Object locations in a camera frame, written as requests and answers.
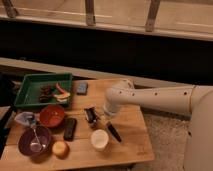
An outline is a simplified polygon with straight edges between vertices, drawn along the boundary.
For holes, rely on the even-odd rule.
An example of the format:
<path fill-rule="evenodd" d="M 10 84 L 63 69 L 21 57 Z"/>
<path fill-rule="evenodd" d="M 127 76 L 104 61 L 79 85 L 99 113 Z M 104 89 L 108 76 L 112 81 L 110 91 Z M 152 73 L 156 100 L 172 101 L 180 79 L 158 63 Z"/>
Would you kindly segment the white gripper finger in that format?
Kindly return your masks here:
<path fill-rule="evenodd" d="M 97 118 L 98 118 L 100 121 L 104 121 L 104 115 L 99 115 L 99 114 L 97 114 Z"/>
<path fill-rule="evenodd" d="M 111 124 L 111 121 L 110 121 L 110 119 L 109 118 L 107 118 L 107 117 L 105 117 L 105 124 Z"/>

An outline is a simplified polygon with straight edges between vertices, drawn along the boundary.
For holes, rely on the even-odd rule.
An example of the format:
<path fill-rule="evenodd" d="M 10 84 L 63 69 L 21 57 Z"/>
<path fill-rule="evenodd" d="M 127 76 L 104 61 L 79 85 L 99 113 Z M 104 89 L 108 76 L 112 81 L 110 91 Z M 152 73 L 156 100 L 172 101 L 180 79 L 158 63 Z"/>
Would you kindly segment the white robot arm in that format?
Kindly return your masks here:
<path fill-rule="evenodd" d="M 213 86 L 136 89 L 122 79 L 106 89 L 103 111 L 114 117 L 123 105 L 190 115 L 184 171 L 213 171 Z"/>

